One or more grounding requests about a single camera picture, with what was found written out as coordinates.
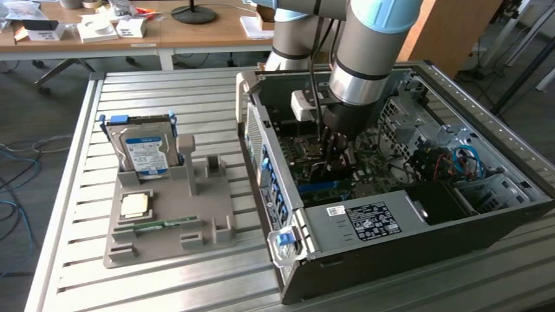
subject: green circuit board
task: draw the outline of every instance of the green circuit board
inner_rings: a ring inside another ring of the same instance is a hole
[[[353,142],[356,164],[352,174],[334,180],[333,187],[306,192],[300,190],[304,185],[310,184],[310,167],[322,163],[317,137],[301,135],[278,138],[305,207],[381,194],[393,186],[405,183],[402,178],[397,179],[392,175],[388,162],[376,150],[374,138],[374,131],[366,130],[358,134]]]

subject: power supply label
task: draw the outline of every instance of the power supply label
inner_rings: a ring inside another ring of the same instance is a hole
[[[388,206],[382,201],[348,208],[345,211],[348,220],[353,225],[356,235],[361,241],[368,241],[401,232]]]
[[[162,138],[128,138],[125,140],[134,171],[142,175],[161,174],[166,171],[165,154],[160,151]]]

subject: red wire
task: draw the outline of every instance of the red wire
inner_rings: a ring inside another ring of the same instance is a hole
[[[433,180],[436,179],[436,177],[437,177],[437,168],[440,167],[440,161],[441,161],[441,159],[443,158],[445,158],[445,154],[441,154],[439,157],[437,157],[437,162],[435,163],[435,170],[433,170]]]

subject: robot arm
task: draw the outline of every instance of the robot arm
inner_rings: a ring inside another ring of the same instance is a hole
[[[253,0],[277,8],[268,70],[308,67],[314,15],[345,20],[329,91],[341,102],[328,107],[324,124],[348,137],[357,134],[377,101],[422,0]]]

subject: gray carpet floor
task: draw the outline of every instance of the gray carpet floor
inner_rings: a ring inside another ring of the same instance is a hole
[[[487,34],[480,40],[480,44],[487,46],[499,33],[499,26],[488,28]],[[512,39],[507,40],[508,48]],[[485,78],[476,80],[476,84],[487,89],[488,97],[496,101],[511,85],[515,77],[520,74],[527,64],[545,45],[543,39],[535,39],[533,43],[519,58],[511,68],[505,68],[501,75],[495,75],[491,69],[484,68]],[[205,55],[192,55],[180,59],[190,66],[197,66]],[[130,66],[122,57],[102,58],[89,60],[92,67],[104,72],[130,72],[134,70],[160,70],[157,57],[136,57],[138,65]],[[212,54],[202,68],[226,67],[228,54]],[[261,53],[234,53],[234,62],[240,66],[253,66],[256,62],[264,61]],[[52,68],[58,61],[44,61],[48,68]],[[555,161],[555,106],[552,98],[555,95],[555,83],[548,87],[547,92],[537,92],[531,89],[537,80],[555,67],[555,55],[552,55],[529,78],[513,99],[519,99],[511,104],[513,107],[504,114],[504,118],[511,128],[521,135],[524,140],[536,150]],[[45,86],[52,89],[53,94],[48,97],[36,92],[33,81],[45,73],[46,69],[37,69],[30,65],[30,61],[21,61],[12,73],[0,74],[0,143],[8,144],[17,140],[38,140],[53,135],[70,134],[73,132],[82,95],[85,93],[88,72],[80,66],[70,66],[61,75],[54,77]],[[480,89],[475,83],[460,83],[467,91],[480,102],[489,106],[487,97],[480,97]],[[66,144],[68,141],[56,142],[48,148],[56,148]],[[33,153],[21,154],[34,157]],[[48,219],[56,198],[58,182],[65,164],[66,152],[45,154],[41,156],[41,172],[36,179],[16,190],[17,197],[28,213],[28,219],[33,234],[38,244],[42,242],[48,226]],[[28,166],[26,162],[13,162],[0,155],[0,177],[10,178]],[[0,200],[9,200],[9,195],[0,193]],[[6,216],[6,207],[0,206],[0,218]],[[0,235],[10,227],[10,222],[0,222]],[[20,224],[12,235],[0,242],[0,271],[16,269],[17,272],[32,273],[38,258],[36,248],[33,256],[21,265],[21,259],[28,253],[26,231]],[[32,276],[0,278],[0,311],[22,311],[28,290],[30,287]]]

